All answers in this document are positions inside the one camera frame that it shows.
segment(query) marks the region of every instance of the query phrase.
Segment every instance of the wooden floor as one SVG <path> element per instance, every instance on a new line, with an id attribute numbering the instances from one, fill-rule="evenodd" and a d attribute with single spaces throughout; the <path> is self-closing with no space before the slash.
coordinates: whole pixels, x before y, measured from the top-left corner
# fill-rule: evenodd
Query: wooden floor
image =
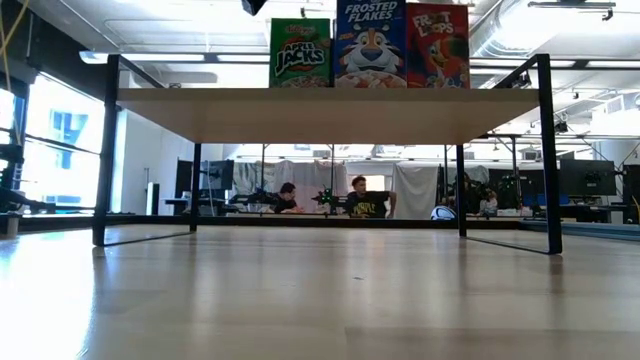
<path id="1" fill-rule="evenodd" d="M 565 239 L 547 257 L 441 230 L 27 235 L 0 242 L 0 359 L 638 359 L 640 246 Z"/>

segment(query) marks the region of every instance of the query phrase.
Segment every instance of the froot loops box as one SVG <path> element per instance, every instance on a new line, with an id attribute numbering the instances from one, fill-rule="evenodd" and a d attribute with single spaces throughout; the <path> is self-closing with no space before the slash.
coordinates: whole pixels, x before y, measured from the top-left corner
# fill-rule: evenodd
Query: froot loops box
<path id="1" fill-rule="evenodd" d="M 463 5 L 407 5 L 410 88 L 469 88 L 469 14 Z"/>

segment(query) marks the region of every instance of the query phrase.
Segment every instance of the ceiling light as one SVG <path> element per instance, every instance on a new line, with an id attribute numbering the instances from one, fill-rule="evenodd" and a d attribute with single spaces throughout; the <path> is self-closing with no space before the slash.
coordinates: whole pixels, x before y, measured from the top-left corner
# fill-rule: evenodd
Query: ceiling light
<path id="1" fill-rule="evenodd" d="M 469 69 L 471 75 L 509 75 L 511 74 L 511 69 L 478 69 L 471 68 Z"/>
<path id="2" fill-rule="evenodd" d="M 220 62 L 268 63 L 269 55 L 217 55 Z"/>
<path id="3" fill-rule="evenodd" d="M 640 60 L 622 60 L 622 61 L 589 61 L 587 67 L 605 67 L 605 68 L 640 68 Z"/>
<path id="4" fill-rule="evenodd" d="M 153 62 L 199 62 L 204 61 L 202 54 L 122 54 L 131 61 Z"/>
<path id="5" fill-rule="evenodd" d="M 524 64 L 528 59 L 504 59 L 504 58 L 471 58 L 471 66 L 479 67 L 505 67 L 517 68 Z M 572 67 L 575 64 L 573 60 L 551 60 L 551 67 Z"/>
<path id="6" fill-rule="evenodd" d="M 528 7 L 544 9 L 592 9 L 607 10 L 616 6 L 614 2 L 551 2 L 551 1 L 531 1 Z"/>
<path id="7" fill-rule="evenodd" d="M 120 54 L 129 61 L 140 62 L 203 62 L 203 54 L 171 54 L 171 53 L 131 53 Z M 106 64 L 109 54 L 93 51 L 80 51 L 80 59 L 85 64 Z"/>

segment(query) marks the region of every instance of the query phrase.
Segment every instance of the apple jacks box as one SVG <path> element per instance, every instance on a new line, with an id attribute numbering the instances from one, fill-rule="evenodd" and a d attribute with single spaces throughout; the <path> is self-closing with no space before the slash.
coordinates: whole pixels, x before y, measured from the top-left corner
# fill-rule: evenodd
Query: apple jacks box
<path id="1" fill-rule="evenodd" d="M 328 87 L 329 19 L 272 19 L 269 87 Z"/>

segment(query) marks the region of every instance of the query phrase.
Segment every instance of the computer monitor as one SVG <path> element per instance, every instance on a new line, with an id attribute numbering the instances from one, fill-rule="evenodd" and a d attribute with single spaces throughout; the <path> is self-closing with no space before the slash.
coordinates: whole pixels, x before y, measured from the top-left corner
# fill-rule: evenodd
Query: computer monitor
<path id="1" fill-rule="evenodd" d="M 613 161 L 561 159 L 560 192 L 569 196 L 616 195 Z"/>
<path id="2" fill-rule="evenodd" d="M 200 165 L 200 189 L 231 190 L 233 166 L 233 160 L 203 161 Z"/>

